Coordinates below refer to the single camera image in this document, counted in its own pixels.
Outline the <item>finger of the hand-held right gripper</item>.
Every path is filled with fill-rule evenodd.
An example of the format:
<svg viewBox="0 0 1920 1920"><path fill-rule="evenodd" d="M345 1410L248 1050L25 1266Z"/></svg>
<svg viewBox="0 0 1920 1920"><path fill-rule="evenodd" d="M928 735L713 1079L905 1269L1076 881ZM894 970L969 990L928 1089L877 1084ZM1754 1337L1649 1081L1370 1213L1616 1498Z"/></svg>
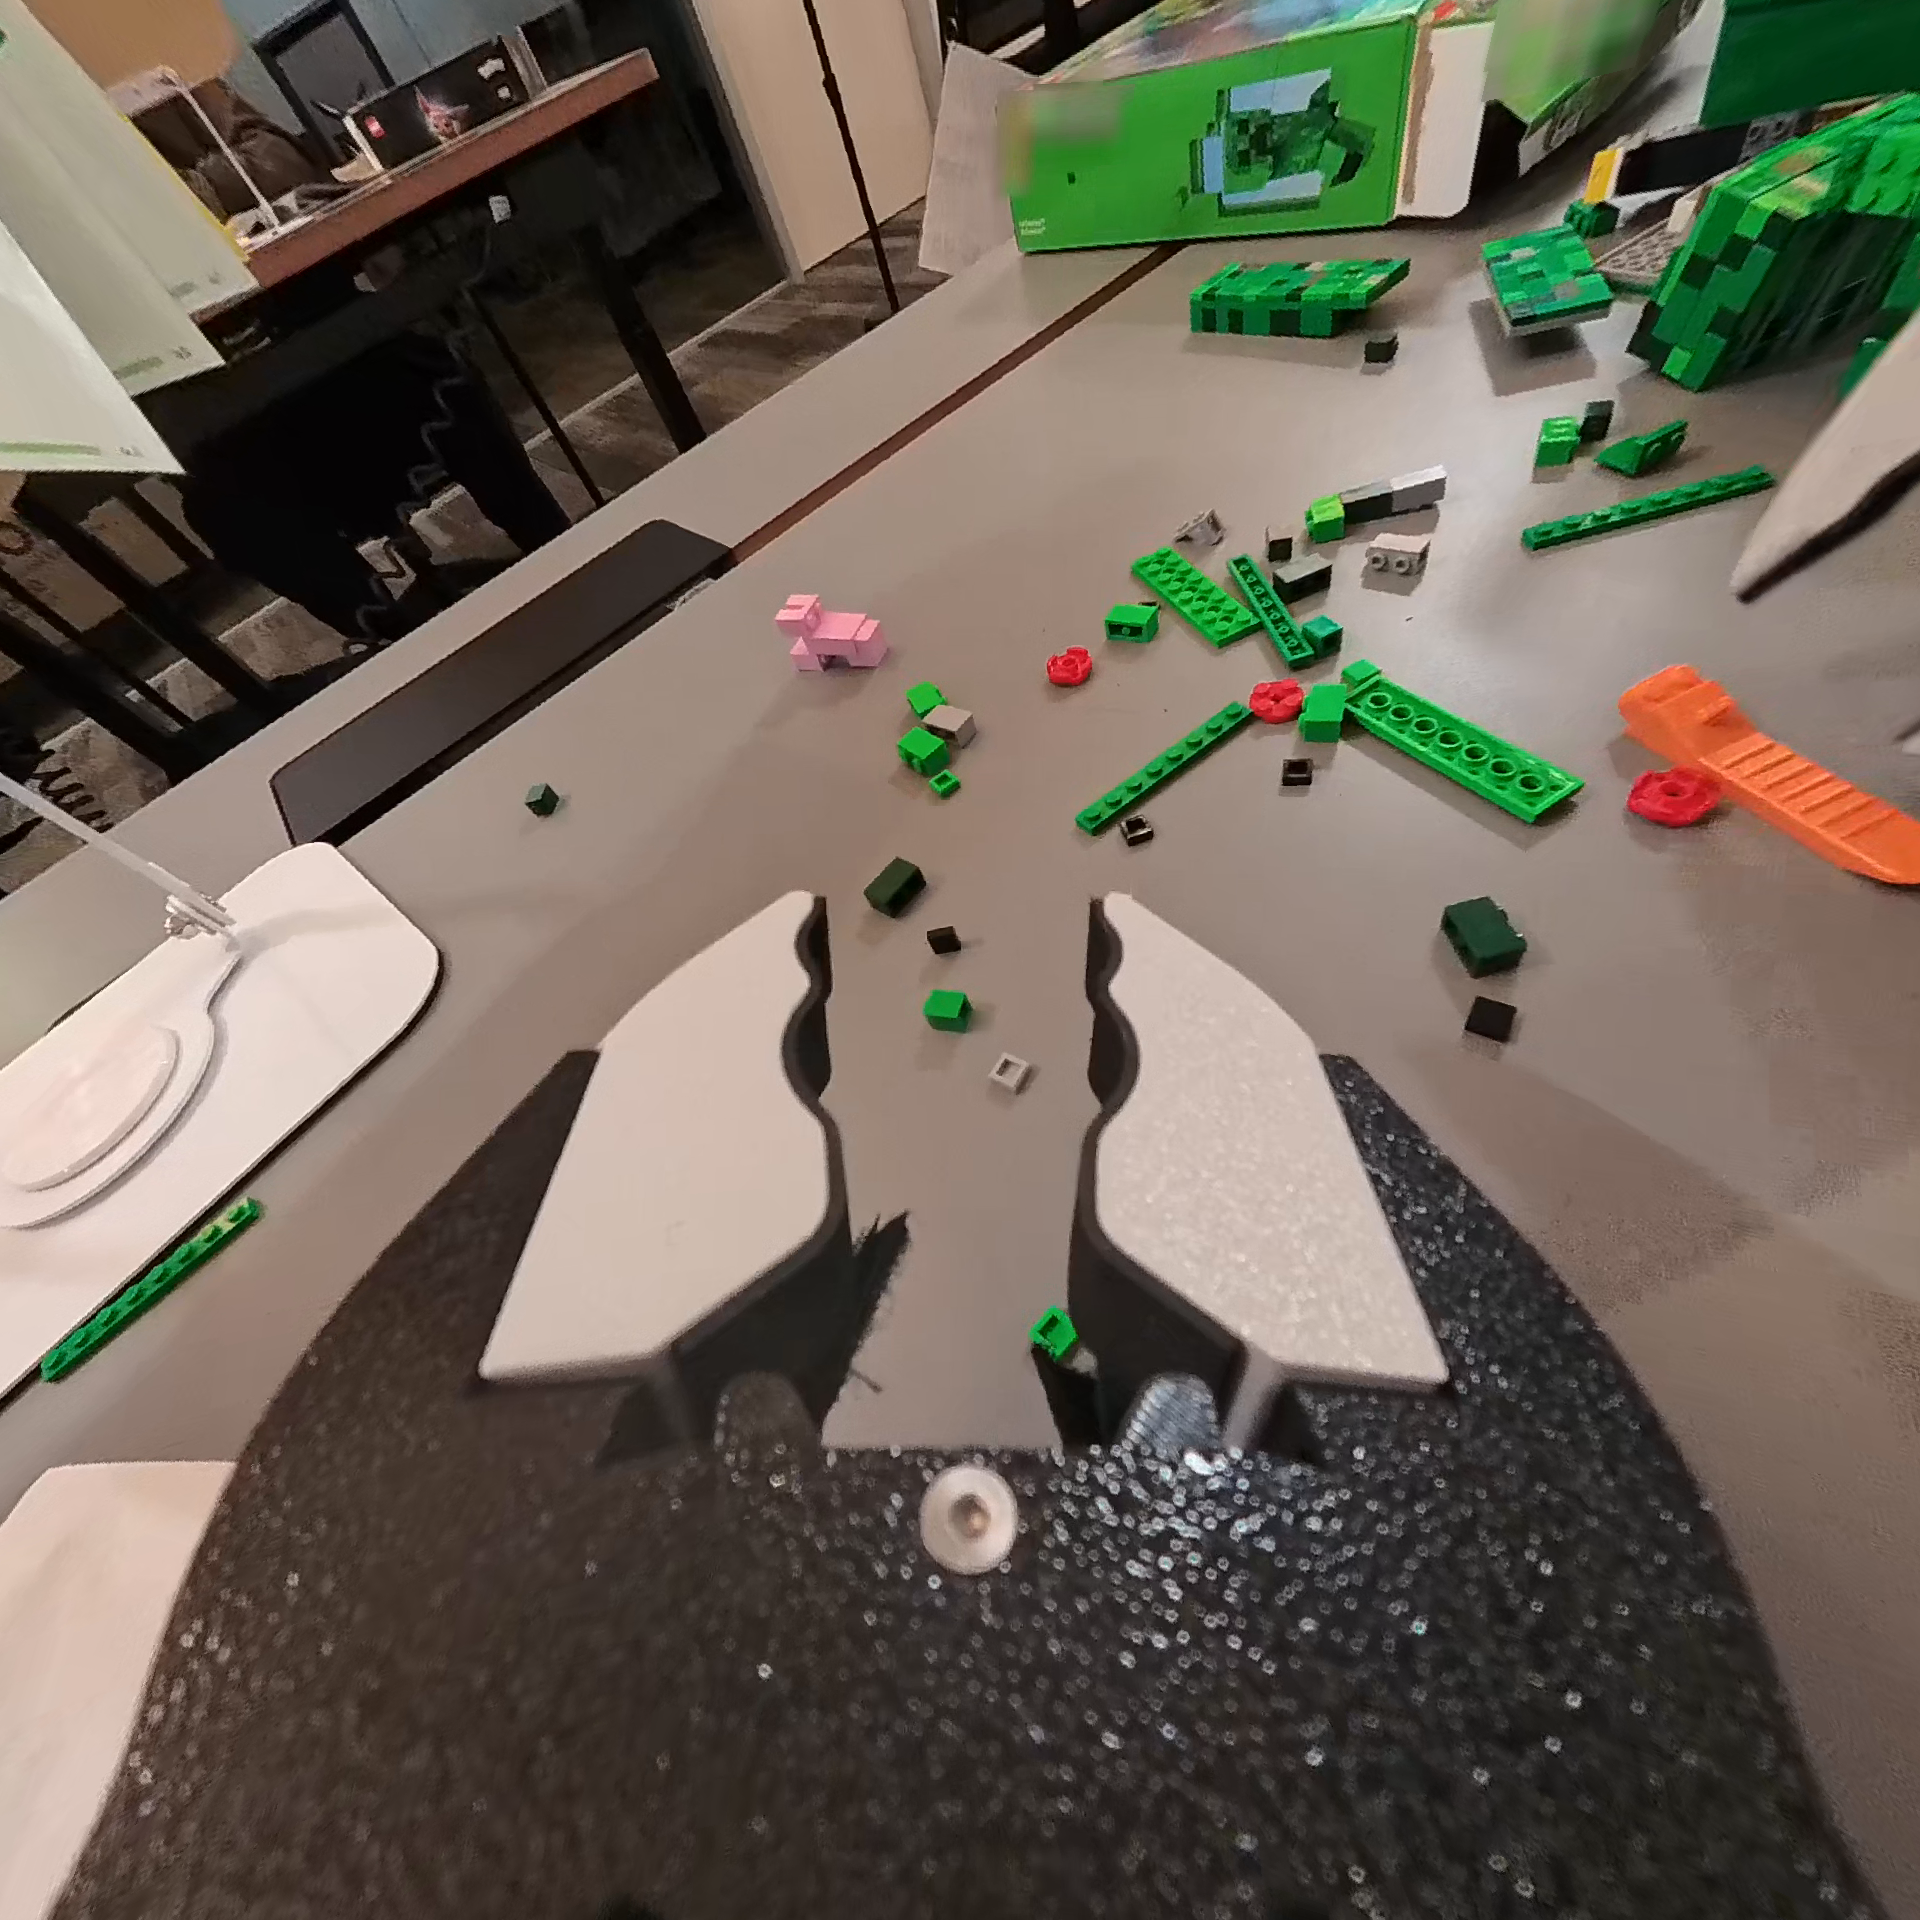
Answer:
<svg viewBox="0 0 1920 1920"><path fill-rule="evenodd" d="M1917 483L1917 341L1890 339L1774 489L1730 589L1754 601L1887 515Z"/></svg>

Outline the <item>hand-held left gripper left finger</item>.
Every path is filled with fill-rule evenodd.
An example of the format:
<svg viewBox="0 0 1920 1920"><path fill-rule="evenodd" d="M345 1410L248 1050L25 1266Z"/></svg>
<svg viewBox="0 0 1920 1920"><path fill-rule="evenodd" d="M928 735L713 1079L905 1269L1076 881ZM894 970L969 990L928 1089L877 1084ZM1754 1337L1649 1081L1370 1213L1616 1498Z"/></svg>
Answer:
<svg viewBox="0 0 1920 1920"><path fill-rule="evenodd" d="M598 1043L479 1358L490 1385L689 1359L847 1254L828 906L784 894L661 978Z"/></svg>

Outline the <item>orange brick separator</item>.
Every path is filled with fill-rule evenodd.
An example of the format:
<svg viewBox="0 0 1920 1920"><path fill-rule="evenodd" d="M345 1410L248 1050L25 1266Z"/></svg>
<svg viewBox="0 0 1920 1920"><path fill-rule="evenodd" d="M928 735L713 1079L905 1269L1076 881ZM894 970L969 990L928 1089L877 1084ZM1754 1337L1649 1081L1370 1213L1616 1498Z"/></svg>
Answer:
<svg viewBox="0 0 1920 1920"><path fill-rule="evenodd" d="M1669 666L1618 699L1624 731L1661 765L1719 779L1740 805L1836 869L1917 885L1917 821L1758 730L1730 693L1690 666Z"/></svg>

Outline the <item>white paper bag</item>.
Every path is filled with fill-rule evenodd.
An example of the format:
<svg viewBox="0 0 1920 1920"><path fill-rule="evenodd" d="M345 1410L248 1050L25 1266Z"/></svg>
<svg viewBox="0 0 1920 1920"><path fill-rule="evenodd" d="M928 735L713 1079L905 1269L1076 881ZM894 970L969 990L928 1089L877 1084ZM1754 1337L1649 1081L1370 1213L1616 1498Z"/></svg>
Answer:
<svg viewBox="0 0 1920 1920"><path fill-rule="evenodd" d="M48 1469L1 1524L1 1915L48 1915L126 1753L228 1460Z"/></svg>

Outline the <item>brick instruction booklet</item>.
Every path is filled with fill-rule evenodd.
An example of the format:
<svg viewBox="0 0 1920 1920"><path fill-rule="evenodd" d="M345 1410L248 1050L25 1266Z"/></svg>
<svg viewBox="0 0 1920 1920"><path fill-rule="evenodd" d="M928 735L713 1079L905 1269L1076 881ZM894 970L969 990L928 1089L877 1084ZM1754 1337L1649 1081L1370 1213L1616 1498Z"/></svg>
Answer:
<svg viewBox="0 0 1920 1920"><path fill-rule="evenodd" d="M5 475L183 475L138 401L224 369L245 251L25 4L1 51Z"/></svg>

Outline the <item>large green brick model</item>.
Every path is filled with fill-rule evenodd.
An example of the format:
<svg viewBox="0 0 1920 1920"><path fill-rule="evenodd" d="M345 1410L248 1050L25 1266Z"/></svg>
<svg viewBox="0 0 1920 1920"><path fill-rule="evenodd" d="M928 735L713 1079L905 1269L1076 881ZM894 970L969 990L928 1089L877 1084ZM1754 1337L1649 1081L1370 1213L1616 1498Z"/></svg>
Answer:
<svg viewBox="0 0 1920 1920"><path fill-rule="evenodd" d="M1628 351L1703 393L1885 343L1916 302L1917 95L1906 91L1717 180Z"/></svg>

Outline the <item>square green pixel panel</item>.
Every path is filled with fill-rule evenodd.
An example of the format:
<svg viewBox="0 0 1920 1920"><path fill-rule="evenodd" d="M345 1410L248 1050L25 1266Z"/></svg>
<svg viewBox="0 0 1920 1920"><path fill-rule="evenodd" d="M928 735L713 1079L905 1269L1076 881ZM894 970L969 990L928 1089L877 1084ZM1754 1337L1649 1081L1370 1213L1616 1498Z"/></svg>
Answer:
<svg viewBox="0 0 1920 1920"><path fill-rule="evenodd" d="M1509 339L1602 319L1616 294L1586 237L1569 223L1486 243L1481 269Z"/></svg>

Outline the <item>grey and green brick column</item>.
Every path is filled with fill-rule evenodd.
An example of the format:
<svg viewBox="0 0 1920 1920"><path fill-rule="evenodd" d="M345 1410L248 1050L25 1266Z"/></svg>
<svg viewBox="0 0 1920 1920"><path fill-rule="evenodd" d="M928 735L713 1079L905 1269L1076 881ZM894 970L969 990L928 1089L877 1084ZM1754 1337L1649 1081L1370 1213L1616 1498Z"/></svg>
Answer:
<svg viewBox="0 0 1920 1920"><path fill-rule="evenodd" d="M1448 489L1448 469L1433 463L1364 483L1308 503L1302 527L1311 545L1329 545L1350 530L1434 508Z"/></svg>

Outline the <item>pink brick pig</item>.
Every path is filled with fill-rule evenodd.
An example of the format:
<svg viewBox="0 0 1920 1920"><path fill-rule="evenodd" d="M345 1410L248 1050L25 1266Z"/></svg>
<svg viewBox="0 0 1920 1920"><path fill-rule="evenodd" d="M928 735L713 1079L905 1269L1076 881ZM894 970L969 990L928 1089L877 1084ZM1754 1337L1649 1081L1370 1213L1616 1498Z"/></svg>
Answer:
<svg viewBox="0 0 1920 1920"><path fill-rule="evenodd" d="M785 655L801 674L872 669L889 655L889 641L872 614L829 611L816 591L793 591L775 612Z"/></svg>

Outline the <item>flat green brick panel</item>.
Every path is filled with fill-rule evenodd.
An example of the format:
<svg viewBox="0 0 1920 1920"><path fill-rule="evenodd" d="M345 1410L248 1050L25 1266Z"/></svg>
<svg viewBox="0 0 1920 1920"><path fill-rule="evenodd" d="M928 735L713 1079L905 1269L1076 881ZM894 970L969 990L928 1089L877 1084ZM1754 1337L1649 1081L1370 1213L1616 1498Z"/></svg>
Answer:
<svg viewBox="0 0 1920 1920"><path fill-rule="evenodd" d="M1325 341L1409 273L1407 255L1231 262L1189 294L1191 333Z"/></svg>

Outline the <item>short wide green plate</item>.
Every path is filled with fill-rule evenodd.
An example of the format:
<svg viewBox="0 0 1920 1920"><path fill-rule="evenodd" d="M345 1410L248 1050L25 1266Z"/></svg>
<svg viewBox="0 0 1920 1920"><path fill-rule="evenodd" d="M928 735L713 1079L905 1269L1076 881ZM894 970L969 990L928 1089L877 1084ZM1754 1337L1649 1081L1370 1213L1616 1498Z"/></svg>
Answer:
<svg viewBox="0 0 1920 1920"><path fill-rule="evenodd" d="M1261 619L1234 591L1214 582L1176 547L1158 547L1130 563L1140 588L1180 618L1207 647L1221 651L1260 633Z"/></svg>

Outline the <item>green toy box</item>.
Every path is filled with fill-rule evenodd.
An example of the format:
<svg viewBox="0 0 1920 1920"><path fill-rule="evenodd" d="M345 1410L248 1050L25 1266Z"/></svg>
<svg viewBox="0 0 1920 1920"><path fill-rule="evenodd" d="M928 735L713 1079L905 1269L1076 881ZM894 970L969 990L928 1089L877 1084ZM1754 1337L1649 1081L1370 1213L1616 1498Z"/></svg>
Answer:
<svg viewBox="0 0 1920 1920"><path fill-rule="evenodd" d="M1496 4L1153 4L999 105L1022 253L1341 233L1468 201Z"/></svg>

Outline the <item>white paper sheet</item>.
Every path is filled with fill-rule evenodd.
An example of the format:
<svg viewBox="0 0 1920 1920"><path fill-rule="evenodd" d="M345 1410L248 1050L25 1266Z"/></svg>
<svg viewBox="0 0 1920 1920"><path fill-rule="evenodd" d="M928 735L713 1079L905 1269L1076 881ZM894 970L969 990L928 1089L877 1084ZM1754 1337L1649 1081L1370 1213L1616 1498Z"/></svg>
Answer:
<svg viewBox="0 0 1920 1920"><path fill-rule="evenodd" d="M1016 149L1037 78L953 44L943 59L918 265L953 278L1016 239Z"/></svg>

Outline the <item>black floor stand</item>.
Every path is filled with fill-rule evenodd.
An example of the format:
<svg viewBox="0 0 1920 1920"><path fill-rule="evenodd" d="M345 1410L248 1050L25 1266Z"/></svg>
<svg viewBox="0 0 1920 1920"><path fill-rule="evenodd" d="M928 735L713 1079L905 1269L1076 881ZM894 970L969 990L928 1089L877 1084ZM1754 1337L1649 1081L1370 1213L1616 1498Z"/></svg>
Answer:
<svg viewBox="0 0 1920 1920"><path fill-rule="evenodd" d="M874 265L874 273L879 277L884 316L874 314L866 319L866 332L872 332L877 324L882 324L882 318L895 318L897 314L903 314L903 302L901 302L901 294L897 294L897 287L895 287L894 265L892 265L892 258L889 258L887 246L884 246L879 218L877 218L874 206L872 206L872 195L869 189L869 180L866 180L866 174L864 174L860 156L856 156L856 145L855 145L853 125L849 125L849 118L847 118L847 105L846 105L846 98L842 98L842 89L838 86L837 74L831 68L831 57L829 57L828 38L825 38L825 26L821 20L816 2L806 0L806 2L800 2L800 6L801 6L801 13L804 13L804 20L806 20L806 34L810 38L810 49L813 49L813 54L816 54L816 61L817 61L817 68L821 68L822 95L828 101L828 110L831 114L841 150L846 156L847 175L849 175L849 183L853 183L853 189L855 189L855 203L860 207L864 233L866 233L869 244L871 244L872 265Z"/></svg>

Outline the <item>wooden background table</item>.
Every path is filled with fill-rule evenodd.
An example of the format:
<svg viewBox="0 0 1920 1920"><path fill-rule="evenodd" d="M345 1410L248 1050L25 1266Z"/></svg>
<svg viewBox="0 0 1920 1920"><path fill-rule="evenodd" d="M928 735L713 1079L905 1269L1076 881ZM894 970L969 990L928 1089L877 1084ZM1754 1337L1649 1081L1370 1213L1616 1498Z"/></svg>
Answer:
<svg viewBox="0 0 1920 1920"><path fill-rule="evenodd" d="M402 226L450 210L462 197L488 201L504 195L510 174L554 159L565 149L580 149L596 121L657 83L653 54L636 51L548 86L529 103L402 166L372 174L313 218L271 229L242 250L252 275L247 291L205 294L188 308L196 319L221 316L328 261L384 250Z"/></svg>

